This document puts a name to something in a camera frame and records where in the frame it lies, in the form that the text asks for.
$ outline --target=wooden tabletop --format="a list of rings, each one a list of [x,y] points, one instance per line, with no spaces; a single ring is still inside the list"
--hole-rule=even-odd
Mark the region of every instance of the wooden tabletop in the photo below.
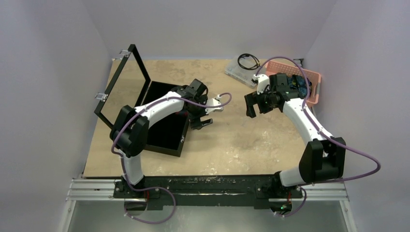
[[[110,79],[119,62],[113,61]],[[144,61],[153,81],[189,85],[197,78],[209,88],[208,97],[223,92],[231,92],[233,97],[223,112],[210,115],[212,125],[188,130],[181,157],[144,150],[145,175],[273,174],[298,165],[305,146],[292,122],[279,109],[247,117],[244,95],[255,89],[224,74],[228,63],[222,59]],[[143,84],[135,60],[127,62],[119,79],[122,81],[117,82],[103,110],[112,120],[122,106],[135,103]],[[110,129],[98,119],[85,177],[122,174],[118,156],[110,152],[109,133]]]

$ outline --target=box lid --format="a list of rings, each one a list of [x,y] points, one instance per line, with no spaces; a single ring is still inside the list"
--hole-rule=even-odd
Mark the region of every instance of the box lid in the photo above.
[[[123,106],[141,105],[151,82],[134,44],[122,50],[120,56],[121,62],[104,93],[97,93],[95,97],[100,102],[94,113],[111,129]]]

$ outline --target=white wall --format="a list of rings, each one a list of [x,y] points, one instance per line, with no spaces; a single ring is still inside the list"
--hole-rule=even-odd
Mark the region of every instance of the white wall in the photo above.
[[[0,231],[54,232],[109,55],[80,0],[2,0],[0,31]]]
[[[408,0],[339,0],[306,56],[323,74],[321,123],[381,162],[346,183],[361,232],[410,229],[409,12]],[[349,152],[344,176],[373,168]]]
[[[83,0],[114,57],[306,55],[336,0]]]

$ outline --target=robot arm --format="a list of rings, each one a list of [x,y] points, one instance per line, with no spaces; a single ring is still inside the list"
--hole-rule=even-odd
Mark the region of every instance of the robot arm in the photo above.
[[[302,110],[303,99],[299,91],[288,86],[287,76],[283,73],[270,77],[261,74],[256,76],[256,80],[257,91],[245,95],[246,115],[256,117],[253,108],[255,104],[258,105],[261,114],[279,108],[295,125],[306,145],[298,166],[275,173],[274,187],[280,189],[342,177],[345,149],[336,146],[318,133]],[[333,138],[312,112],[309,109],[306,111],[320,130]],[[342,138],[334,139],[345,145]]]
[[[189,86],[175,87],[165,96],[156,100],[167,99],[167,101],[157,104],[150,102],[135,108],[126,105],[120,110],[110,133],[112,140],[115,140],[120,130],[137,112],[145,110],[120,135],[116,145],[116,148],[123,155],[124,168],[131,184],[138,184],[144,177],[141,169],[140,153],[146,145],[149,128],[156,122],[170,114],[186,110],[192,129],[199,130],[204,126],[212,124],[212,119],[201,121],[201,117],[213,111],[222,111],[223,107],[217,107],[221,105],[219,96],[208,99],[207,92],[207,87],[201,81],[195,79]],[[198,104],[212,106],[213,108],[208,109],[195,106],[181,99],[173,99],[173,97],[187,99]]]

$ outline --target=plastic basket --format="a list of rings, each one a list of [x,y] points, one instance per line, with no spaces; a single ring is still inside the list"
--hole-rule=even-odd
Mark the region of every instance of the plastic basket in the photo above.
[[[312,82],[312,92],[310,94],[309,99],[306,101],[308,107],[312,107],[314,104],[318,103],[319,101],[319,92],[320,92],[320,82],[321,82],[321,75],[317,72],[313,72],[310,70],[303,69],[305,71],[307,78],[309,81]],[[289,76],[296,74],[303,76],[299,69],[292,65],[283,64],[276,61],[268,62],[266,66],[266,75],[270,76],[276,73],[285,73]]]

